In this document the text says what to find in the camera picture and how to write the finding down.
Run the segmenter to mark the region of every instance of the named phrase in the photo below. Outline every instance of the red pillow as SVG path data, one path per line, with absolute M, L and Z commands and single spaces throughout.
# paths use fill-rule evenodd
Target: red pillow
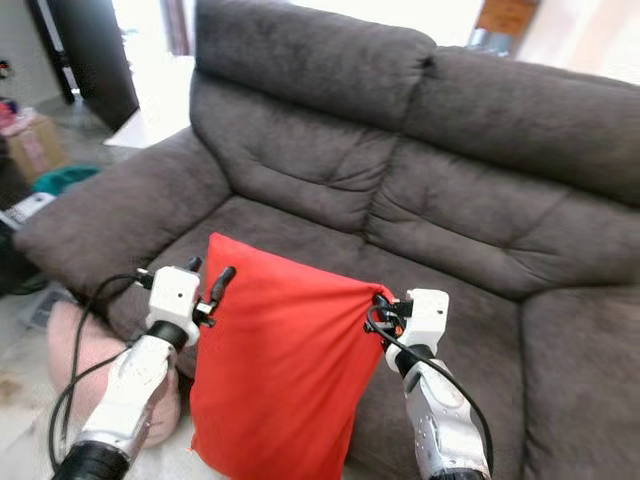
M 382 353 L 365 312 L 390 292 L 213 234 L 207 292 L 229 265 L 217 324 L 200 331 L 193 448 L 235 480 L 339 480 Z

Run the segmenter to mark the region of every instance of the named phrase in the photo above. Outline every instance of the black cable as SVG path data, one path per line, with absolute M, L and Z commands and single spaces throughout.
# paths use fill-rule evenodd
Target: black cable
M 68 394 L 69 399 L 67 400 L 67 404 L 65 406 L 64 419 L 62 420 L 62 428 L 60 430 L 60 445 L 62 445 L 65 449 L 67 444 L 67 431 L 69 429 L 69 418 L 71 416 L 71 405 L 73 403 L 73 394 L 74 394 L 73 385 L 75 384 L 76 374 L 78 373 L 78 357 L 80 355 L 80 339 L 82 336 L 82 328 L 87 322 L 87 318 L 89 318 L 89 312 L 91 311 L 93 304 L 98 298 L 98 295 L 102 293 L 102 291 L 106 288 L 107 285 L 109 285 L 111 282 L 114 282 L 116 280 L 136 280 L 136 279 L 137 279 L 136 275 L 127 274 L 127 273 L 120 274 L 120 275 L 113 275 L 107 278 L 100 285 L 98 285 L 98 288 L 96 288 L 95 292 L 93 292 L 93 295 L 91 295 L 91 297 L 87 301 L 87 304 L 84 307 L 82 316 L 80 317 L 80 321 L 78 322 L 78 327 L 76 328 L 76 338 L 73 345 L 73 362 L 71 364 L 71 378 L 69 379 L 69 385 L 70 385 L 70 391 Z
M 411 355 L 417 361 L 424 362 L 427 365 L 429 365 L 436 372 L 438 372 L 440 375 L 442 375 L 444 378 L 446 378 L 451 383 L 451 385 L 453 385 L 456 389 L 458 389 L 460 394 L 464 398 L 467 399 L 467 401 L 471 405 L 471 408 L 473 408 L 474 412 L 476 412 L 476 415 L 478 416 L 478 420 L 480 421 L 480 424 L 482 425 L 482 431 L 483 431 L 483 434 L 484 434 L 484 441 L 485 441 L 485 445 L 486 445 L 486 449 L 487 449 L 487 452 L 486 452 L 486 454 L 487 454 L 487 465 L 489 467 L 489 473 L 491 475 L 493 475 L 493 439 L 491 437 L 491 430 L 489 429 L 489 423 L 487 422 L 487 419 L 485 418 L 484 413 L 482 413 L 482 410 L 480 409 L 478 404 L 471 397 L 471 395 L 464 389 L 464 387 L 460 384 L 460 382 L 458 382 L 453 377 L 453 375 L 451 375 L 448 371 L 446 371 L 444 368 L 442 368 L 437 363 L 433 362 L 431 359 L 423 357 L 419 353 L 414 352 L 409 347 L 407 347 L 406 345 L 403 345 L 398 340 L 396 340 L 391 335 L 389 335 L 387 332 L 385 332 L 380 327 L 378 327 L 378 325 L 376 325 L 375 320 L 373 318 L 371 318 L 371 315 L 375 311 L 380 311 L 380 312 L 384 313 L 384 312 L 391 312 L 391 310 L 385 309 L 385 308 L 381 307 L 380 305 L 373 305 L 371 308 L 369 308 L 369 310 L 367 310 L 367 323 L 369 324 L 369 326 L 371 326 L 371 328 L 373 328 L 373 330 L 375 330 L 375 332 L 378 335 L 380 335 L 382 338 L 384 338 L 387 342 L 389 342 L 389 343 L 395 345 L 396 347 L 398 347 L 400 350 L 402 350 L 404 352 L 407 352 L 409 355 Z
M 58 413 L 60 412 L 60 408 L 62 407 L 62 404 L 64 403 L 65 399 L 69 395 L 71 395 L 71 392 L 73 391 L 73 388 L 76 386 L 76 384 L 80 380 L 82 380 L 87 375 L 95 372 L 96 370 L 104 367 L 105 365 L 110 364 L 111 362 L 113 362 L 116 358 L 118 358 L 120 355 L 122 355 L 127 350 L 128 350 L 128 348 L 124 349 L 123 351 L 121 351 L 120 353 L 117 353 L 116 355 L 114 355 L 112 357 L 107 358 L 106 360 L 103 360 L 100 363 L 95 364 L 92 367 L 87 368 L 85 371 L 83 371 L 82 373 L 77 375 L 76 378 L 72 382 L 70 382 L 64 388 L 64 390 L 62 390 L 62 392 L 58 396 L 58 400 L 56 401 L 56 404 L 53 407 L 53 412 L 51 413 L 51 419 L 49 420 L 49 432 L 48 432 L 49 433 L 49 436 L 48 436 L 49 461 L 51 462 L 51 467 L 53 468 L 54 472 L 56 470 L 58 470 L 58 468 L 60 467 L 60 464 L 56 460 L 55 432 L 56 432 L 56 420 L 58 418 Z

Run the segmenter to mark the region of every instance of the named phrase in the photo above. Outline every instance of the sofa armrest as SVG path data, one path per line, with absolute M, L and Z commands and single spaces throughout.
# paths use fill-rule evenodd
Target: sofa armrest
M 522 322 L 524 478 L 636 478 L 640 286 L 548 291 Z
M 61 196 L 29 219 L 15 243 L 45 273 L 87 295 L 111 275 L 148 265 L 230 195 L 189 127 Z

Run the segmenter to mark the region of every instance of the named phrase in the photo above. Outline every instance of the sofa backrest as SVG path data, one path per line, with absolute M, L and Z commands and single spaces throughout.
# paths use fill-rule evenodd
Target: sofa backrest
M 640 89 L 280 2 L 200 0 L 236 192 L 510 298 L 637 280 Z

